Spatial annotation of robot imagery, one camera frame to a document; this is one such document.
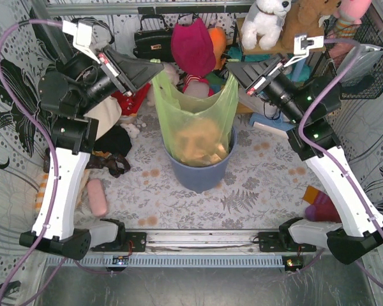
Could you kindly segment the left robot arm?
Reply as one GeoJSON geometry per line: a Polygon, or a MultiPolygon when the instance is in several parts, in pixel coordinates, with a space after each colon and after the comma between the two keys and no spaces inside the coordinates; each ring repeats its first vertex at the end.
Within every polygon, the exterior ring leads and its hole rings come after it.
{"type": "Polygon", "coordinates": [[[20,235],[20,245],[78,261],[93,247],[124,242],[124,224],[117,220],[102,219],[89,229],[74,226],[79,185],[98,129],[98,120],[86,113],[116,91],[137,92],[163,69],[158,60],[128,57],[106,46],[94,57],[79,52],[41,78],[42,108],[56,116],[49,177],[40,213],[33,228],[20,235]]]}

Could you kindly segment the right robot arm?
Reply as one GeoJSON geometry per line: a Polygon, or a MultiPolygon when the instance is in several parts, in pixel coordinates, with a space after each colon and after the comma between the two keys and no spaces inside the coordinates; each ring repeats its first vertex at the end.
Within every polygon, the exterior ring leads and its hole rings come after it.
{"type": "Polygon", "coordinates": [[[280,56],[262,62],[229,61],[230,73],[249,96],[265,94],[294,125],[287,131],[294,152],[316,174],[340,222],[294,218],[280,226],[280,240],[328,249],[348,265],[383,244],[383,215],[350,169],[326,116],[341,105],[340,88],[328,76],[296,87],[282,72],[280,56]]]}

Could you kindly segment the green trash bag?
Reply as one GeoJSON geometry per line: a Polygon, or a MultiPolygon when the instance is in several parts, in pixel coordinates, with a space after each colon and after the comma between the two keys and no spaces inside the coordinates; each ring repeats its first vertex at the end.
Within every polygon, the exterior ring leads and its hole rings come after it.
{"type": "Polygon", "coordinates": [[[183,94],[170,83],[164,70],[152,79],[152,85],[163,142],[171,156],[176,133],[204,119],[212,120],[218,125],[223,137],[227,138],[224,144],[227,143],[230,150],[230,132],[239,99],[238,82],[234,75],[229,75],[220,92],[204,99],[183,94]]]}

